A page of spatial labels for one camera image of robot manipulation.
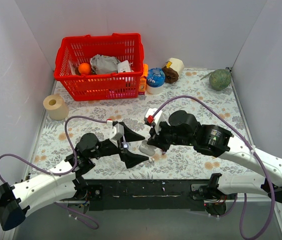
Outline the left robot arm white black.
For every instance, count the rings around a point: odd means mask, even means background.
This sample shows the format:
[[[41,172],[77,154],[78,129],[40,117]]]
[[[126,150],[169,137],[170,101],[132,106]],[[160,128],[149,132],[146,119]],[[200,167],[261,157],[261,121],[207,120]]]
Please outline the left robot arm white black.
[[[83,175],[95,167],[93,159],[119,155],[126,168],[135,167],[149,158],[130,152],[125,144],[145,137],[129,129],[124,122],[111,122],[109,138],[100,141],[94,133],[84,134],[59,164],[28,180],[0,185],[0,225],[3,231],[19,226],[35,211],[64,199],[84,199],[91,194]]]

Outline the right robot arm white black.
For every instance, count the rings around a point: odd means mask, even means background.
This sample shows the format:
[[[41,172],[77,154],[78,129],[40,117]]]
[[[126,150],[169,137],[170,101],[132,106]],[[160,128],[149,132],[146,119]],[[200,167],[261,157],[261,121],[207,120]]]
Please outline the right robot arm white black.
[[[154,118],[147,144],[166,152],[171,145],[192,146],[202,155],[213,156],[241,165],[252,175],[211,175],[208,184],[194,189],[196,198],[210,200],[246,193],[274,197],[282,204],[282,158],[248,146],[229,130],[217,125],[200,124],[194,115],[178,110],[168,121]]]

